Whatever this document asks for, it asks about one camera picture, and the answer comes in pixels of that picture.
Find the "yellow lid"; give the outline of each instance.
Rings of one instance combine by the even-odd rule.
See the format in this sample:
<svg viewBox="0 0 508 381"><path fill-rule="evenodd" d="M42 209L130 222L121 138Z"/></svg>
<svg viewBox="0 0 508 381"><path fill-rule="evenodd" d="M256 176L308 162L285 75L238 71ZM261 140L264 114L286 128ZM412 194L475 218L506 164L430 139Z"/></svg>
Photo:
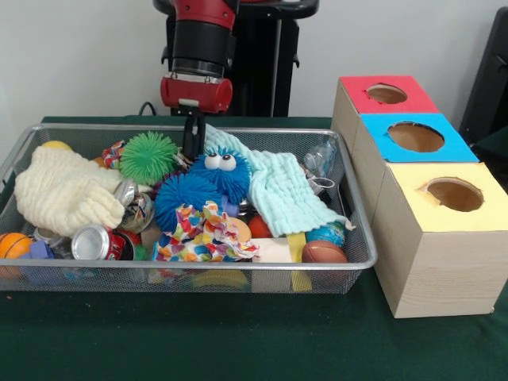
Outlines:
<svg viewBox="0 0 508 381"><path fill-rule="evenodd" d="M508 195L485 164L388 167L424 232L508 230Z"/></svg>

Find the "wire mesh basket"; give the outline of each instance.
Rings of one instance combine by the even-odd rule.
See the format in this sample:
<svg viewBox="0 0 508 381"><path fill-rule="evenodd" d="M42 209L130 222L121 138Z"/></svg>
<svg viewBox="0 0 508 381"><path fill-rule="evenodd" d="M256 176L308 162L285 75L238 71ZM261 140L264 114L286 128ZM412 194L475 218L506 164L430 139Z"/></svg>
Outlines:
<svg viewBox="0 0 508 381"><path fill-rule="evenodd" d="M34 227L18 213L13 195L16 175L30 165L37 146L61 140L83 157L93 159L119 140L157 130L181 141L182 127L139 125L41 124L27 129L0 168L0 233L31 234ZM136 291L259 292L345 294L361 271L377 260L370 226L342 138L316 129L224 129L250 149L292 152L302 160L311 147L337 141L327 190L331 207L356 226L343 247L347 264L185 263L150 261L12 260L0 259L0 290L4 291Z"/></svg>

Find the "cardboard cube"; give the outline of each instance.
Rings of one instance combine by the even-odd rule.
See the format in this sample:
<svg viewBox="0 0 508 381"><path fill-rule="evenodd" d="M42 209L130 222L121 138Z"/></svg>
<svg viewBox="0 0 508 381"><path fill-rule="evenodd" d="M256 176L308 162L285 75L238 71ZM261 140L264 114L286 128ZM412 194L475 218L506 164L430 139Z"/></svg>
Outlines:
<svg viewBox="0 0 508 381"><path fill-rule="evenodd" d="M352 162L369 221L378 203L386 162L478 162L442 114L361 115Z"/></svg>
<svg viewBox="0 0 508 381"><path fill-rule="evenodd" d="M410 76L340 77L332 129L352 152L361 114L436 114L430 97Z"/></svg>
<svg viewBox="0 0 508 381"><path fill-rule="evenodd" d="M372 230L396 318L489 314L508 276L508 196L484 164L388 164Z"/></svg>

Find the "red can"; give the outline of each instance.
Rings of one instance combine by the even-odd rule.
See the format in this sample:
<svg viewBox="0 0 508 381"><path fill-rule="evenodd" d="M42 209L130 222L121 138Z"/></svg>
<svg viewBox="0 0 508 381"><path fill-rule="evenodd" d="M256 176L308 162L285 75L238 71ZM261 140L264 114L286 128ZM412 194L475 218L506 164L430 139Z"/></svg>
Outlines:
<svg viewBox="0 0 508 381"><path fill-rule="evenodd" d="M125 238L97 224L83 226L72 238L72 255L77 260L120 260Z"/></svg>

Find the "black cable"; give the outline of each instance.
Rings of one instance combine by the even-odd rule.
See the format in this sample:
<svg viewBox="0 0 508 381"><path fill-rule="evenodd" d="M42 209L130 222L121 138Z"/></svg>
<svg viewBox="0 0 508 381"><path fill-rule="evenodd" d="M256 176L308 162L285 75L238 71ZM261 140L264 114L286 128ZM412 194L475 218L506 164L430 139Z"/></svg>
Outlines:
<svg viewBox="0 0 508 381"><path fill-rule="evenodd" d="M143 103L143 106L140 108L140 112L137 113L137 114L138 115L143 115L144 109L146 109L147 106L150 107L150 110L152 111L152 115L156 116L157 115L156 108L150 102Z"/></svg>

